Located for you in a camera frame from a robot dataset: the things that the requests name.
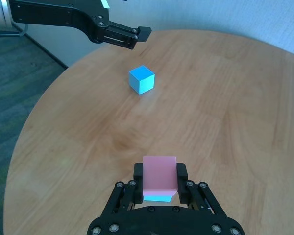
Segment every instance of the gray carpet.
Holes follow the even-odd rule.
[[[26,37],[0,38],[0,235],[15,142],[40,96],[64,69]]]

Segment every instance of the wood grain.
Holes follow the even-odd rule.
[[[128,71],[155,88],[138,96]],[[294,234],[294,55],[213,32],[153,33],[67,69],[12,157],[5,235],[84,235],[144,155],[176,155],[246,234]]]

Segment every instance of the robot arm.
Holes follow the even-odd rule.
[[[143,163],[134,166],[133,180],[116,182],[100,217],[87,235],[245,235],[240,224],[228,217],[207,183],[188,180],[186,166],[177,163],[179,206],[149,206],[143,202]]]
[[[102,0],[0,0],[0,27],[17,23],[74,27],[94,43],[107,42],[133,49],[145,42],[149,27],[131,28],[109,21],[109,10]],[[19,36],[0,31],[2,36]]]

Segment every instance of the bolt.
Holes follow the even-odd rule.
[[[119,230],[119,226],[117,224],[113,224],[109,228],[109,231],[113,233],[116,232],[117,230]]]
[[[173,207],[173,211],[174,212],[180,212],[180,208],[179,207]]]
[[[221,233],[221,228],[219,225],[214,224],[213,226],[211,226],[212,231],[216,232],[216,233]]]
[[[98,235],[101,233],[101,228],[95,227],[92,229],[92,235]]]
[[[154,212],[155,210],[156,210],[155,207],[148,207],[149,212]]]
[[[231,228],[231,229],[230,229],[230,232],[231,232],[231,234],[233,234],[233,235],[240,235],[240,234],[241,234],[240,231],[238,231],[236,228]]]
[[[206,188],[207,187],[207,185],[205,183],[200,183],[199,186],[201,186],[202,188]]]

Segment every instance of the white wall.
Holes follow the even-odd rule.
[[[108,0],[110,20],[130,27],[243,35],[294,53],[294,0]],[[100,46],[74,28],[30,25],[28,34],[70,66]]]

